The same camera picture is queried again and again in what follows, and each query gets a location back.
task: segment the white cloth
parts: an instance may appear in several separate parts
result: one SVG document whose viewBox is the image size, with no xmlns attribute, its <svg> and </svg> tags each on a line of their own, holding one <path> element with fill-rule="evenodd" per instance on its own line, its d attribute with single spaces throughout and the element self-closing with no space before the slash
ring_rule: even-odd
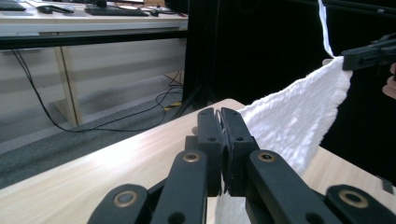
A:
<svg viewBox="0 0 396 224">
<path fill-rule="evenodd" d="M 329 41 L 329 31 L 327 28 L 326 7 L 323 5 L 321 0 L 318 0 L 318 4 L 319 4 L 320 23 L 322 25 L 322 32 L 323 32 L 323 47 L 326 50 L 326 52 L 333 58 L 334 55 L 332 54 L 332 47 L 330 46 L 330 41 Z"/>
<path fill-rule="evenodd" d="M 343 71 L 344 58 L 296 80 L 238 112 L 261 149 L 273 150 L 301 175 L 337 115 L 337 107 L 347 97 L 351 71 Z M 250 223 L 245 198 L 228 194 L 218 200 L 216 223 Z"/>
</svg>

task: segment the white desk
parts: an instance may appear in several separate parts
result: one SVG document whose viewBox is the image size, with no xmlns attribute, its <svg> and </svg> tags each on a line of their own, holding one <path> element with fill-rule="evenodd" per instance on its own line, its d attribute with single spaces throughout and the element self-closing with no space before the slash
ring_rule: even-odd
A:
<svg viewBox="0 0 396 224">
<path fill-rule="evenodd" d="M 187 29 L 188 18 L 109 17 L 85 13 L 73 5 L 75 16 L 43 14 L 35 7 L 47 3 L 26 0 L 25 12 L 0 12 L 0 36 L 91 35 Z M 45 104 L 55 103 L 73 125 L 81 124 L 78 97 L 120 87 L 149 77 L 184 70 L 185 39 L 163 39 L 101 45 L 24 50 L 37 89 Z M 0 53 L 0 115 L 38 105 L 32 87 L 10 52 Z"/>
</svg>

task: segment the computer monitor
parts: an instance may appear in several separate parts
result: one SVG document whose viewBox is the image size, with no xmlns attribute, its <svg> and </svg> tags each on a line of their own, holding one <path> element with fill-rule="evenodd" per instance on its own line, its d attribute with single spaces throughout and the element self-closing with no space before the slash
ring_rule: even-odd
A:
<svg viewBox="0 0 396 224">
<path fill-rule="evenodd" d="M 113 2 L 113 3 L 126 3 L 126 4 L 132 4 L 132 5 L 144 5 L 145 1 L 144 0 L 95 0 L 95 5 L 98 7 L 107 7 L 107 2 Z"/>
<path fill-rule="evenodd" d="M 189 14 L 189 0 L 165 0 L 165 6 L 175 12 Z"/>
</svg>

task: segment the black cable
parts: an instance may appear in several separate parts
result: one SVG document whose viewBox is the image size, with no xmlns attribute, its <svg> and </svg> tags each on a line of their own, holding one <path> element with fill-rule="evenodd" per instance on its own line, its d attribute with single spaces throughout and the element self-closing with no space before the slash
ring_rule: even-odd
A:
<svg viewBox="0 0 396 224">
<path fill-rule="evenodd" d="M 177 71 L 176 75 L 173 78 L 171 78 L 171 77 L 169 77 L 167 75 L 164 75 L 165 77 L 171 79 L 171 82 L 168 84 L 168 87 L 180 87 L 180 88 L 183 88 L 183 84 L 181 83 L 181 74 L 182 74 L 181 71 Z"/>
<path fill-rule="evenodd" d="M 50 112 L 49 112 L 49 111 L 47 110 L 47 108 L 44 106 L 43 100 L 41 99 L 41 96 L 40 96 L 40 94 L 38 93 L 37 88 L 35 87 L 35 83 L 33 82 L 32 74 L 31 74 L 31 72 L 30 72 L 30 70 L 29 70 L 29 67 L 27 66 L 27 63 L 25 62 L 25 60 L 24 60 L 23 57 L 21 56 L 21 53 L 20 53 L 17 49 L 13 49 L 13 50 L 12 50 L 12 53 L 13 53 L 14 56 L 17 58 L 18 63 L 20 64 L 20 66 L 22 67 L 22 69 L 23 69 L 25 75 L 27 76 L 27 78 L 28 78 L 28 80 L 29 80 L 29 83 L 31 84 L 33 90 L 35 91 L 35 95 L 37 96 L 38 101 L 40 102 L 41 107 L 43 108 L 43 110 L 44 110 L 45 114 L 47 115 L 47 117 L 49 118 L 49 120 L 50 120 L 50 121 L 52 122 L 52 124 L 55 125 L 57 128 L 59 128 L 59 129 L 65 131 L 65 132 L 69 132 L 69 133 L 85 133 L 85 132 L 90 132 L 90 131 L 141 132 L 141 131 L 149 130 L 149 129 L 153 128 L 153 127 L 156 127 L 156 126 L 160 125 L 160 124 L 163 122 L 163 119 L 164 119 L 164 117 L 165 117 L 165 111 L 164 111 L 164 110 L 163 110 L 163 117 L 161 118 L 161 120 L 160 120 L 157 124 L 152 125 L 151 127 L 148 127 L 148 128 L 136 129 L 136 130 L 117 130 L 117 129 L 104 129 L 104 128 L 99 128 L 99 127 L 105 126 L 105 125 L 107 125 L 107 124 L 109 124 L 109 123 L 112 123 L 112 122 L 115 122 L 115 121 L 119 121 L 119 120 L 121 120 L 121 119 L 129 118 L 129 117 L 134 116 L 134 115 L 142 114 L 142 113 L 144 113 L 144 112 L 150 111 L 151 109 L 154 109 L 154 108 L 157 107 L 158 105 L 160 105 L 160 106 L 163 108 L 163 106 L 161 105 L 161 103 L 163 102 L 163 100 L 165 99 L 165 97 L 166 97 L 167 94 L 170 94 L 170 93 L 178 93 L 178 94 L 181 94 L 180 92 L 171 92 L 172 90 L 177 89 L 177 88 L 172 87 L 172 88 L 170 88 L 167 92 L 159 94 L 159 95 L 156 97 L 156 103 L 157 103 L 157 104 L 154 105 L 154 106 L 152 106 L 152 107 L 150 107 L 150 108 L 148 108 L 148 109 L 145 109 L 145 110 L 142 110 L 142 111 L 133 113 L 133 114 L 131 114 L 131 115 L 128 115 L 128 116 L 125 116 L 125 117 L 122 117 L 122 118 L 119 118 L 119 119 L 111 120 L 111 121 L 109 121 L 109 122 L 106 122 L 106 123 L 97 125 L 97 126 L 95 126 L 95 127 L 93 127 L 93 128 L 90 128 L 90 129 L 76 130 L 76 131 L 67 130 L 67 129 L 61 127 L 59 124 L 57 124 L 57 123 L 53 120 L 52 116 L 50 115 Z M 161 101 L 159 102 L 159 101 L 158 101 L 158 98 L 161 97 L 161 96 L 163 96 L 163 98 L 162 98 Z"/>
</svg>

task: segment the black backdrop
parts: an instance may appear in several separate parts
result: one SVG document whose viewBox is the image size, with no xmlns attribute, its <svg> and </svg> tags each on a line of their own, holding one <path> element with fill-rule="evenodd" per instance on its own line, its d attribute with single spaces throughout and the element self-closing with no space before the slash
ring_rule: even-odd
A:
<svg viewBox="0 0 396 224">
<path fill-rule="evenodd" d="M 323 49 L 318 6 L 302 2 L 206 1 L 218 16 L 216 21 L 206 21 L 210 38 L 188 40 L 184 99 L 203 83 L 199 77 L 205 77 L 205 89 L 212 90 L 216 100 L 234 98 L 247 105 L 321 67 L 329 56 Z M 190 7 L 190 13 L 196 10 Z M 396 33 L 392 18 L 332 7 L 327 13 L 335 55 Z M 189 32 L 191 23 L 202 20 L 190 16 Z M 202 63 L 211 53 L 214 59 Z M 194 72 L 205 69 L 210 72 Z M 321 145 L 395 184 L 396 100 L 381 91 L 390 76 L 388 70 L 389 66 L 379 72 L 378 67 L 354 72 L 347 98 Z"/>
</svg>

